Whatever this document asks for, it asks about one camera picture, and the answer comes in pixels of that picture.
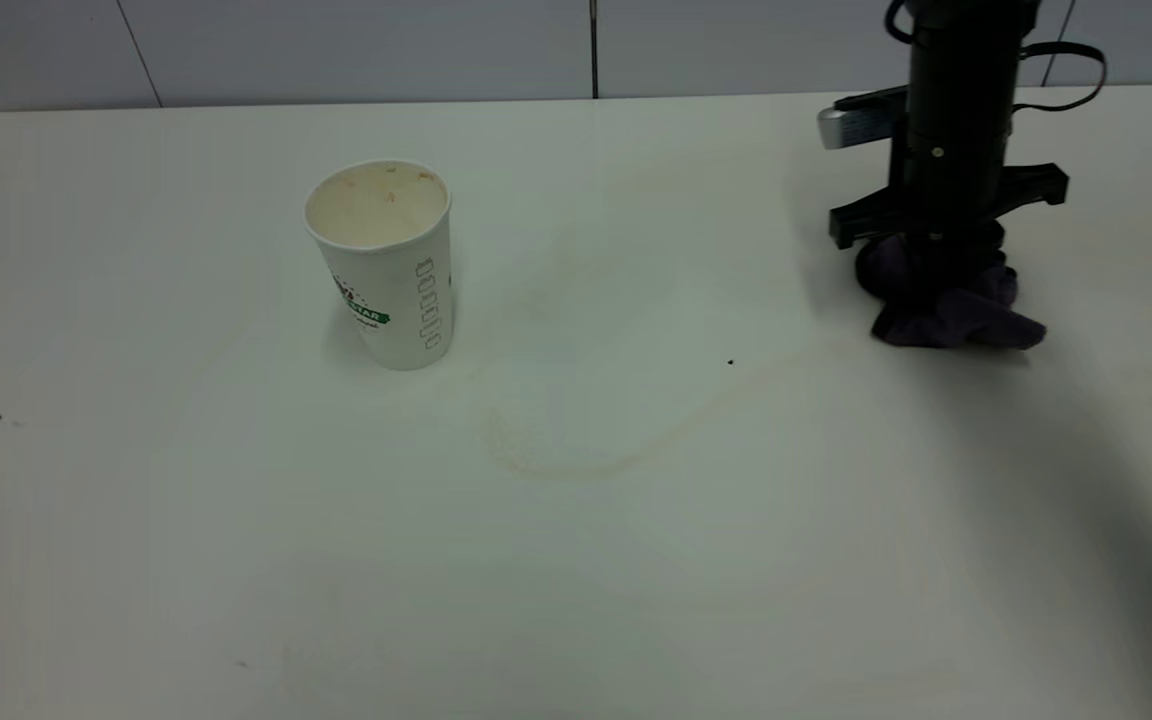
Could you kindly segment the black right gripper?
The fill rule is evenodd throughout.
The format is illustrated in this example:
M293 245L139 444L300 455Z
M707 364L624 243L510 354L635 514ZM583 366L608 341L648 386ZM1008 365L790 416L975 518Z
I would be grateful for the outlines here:
M887 183L829 211L840 249L890 234L955 234L1034 202L1064 204L1070 179L1047 162L1006 162L1020 65L1069 53L1064 41L1021 46L1006 38L923 35L905 86L855 94L829 108L829 147L890 142Z

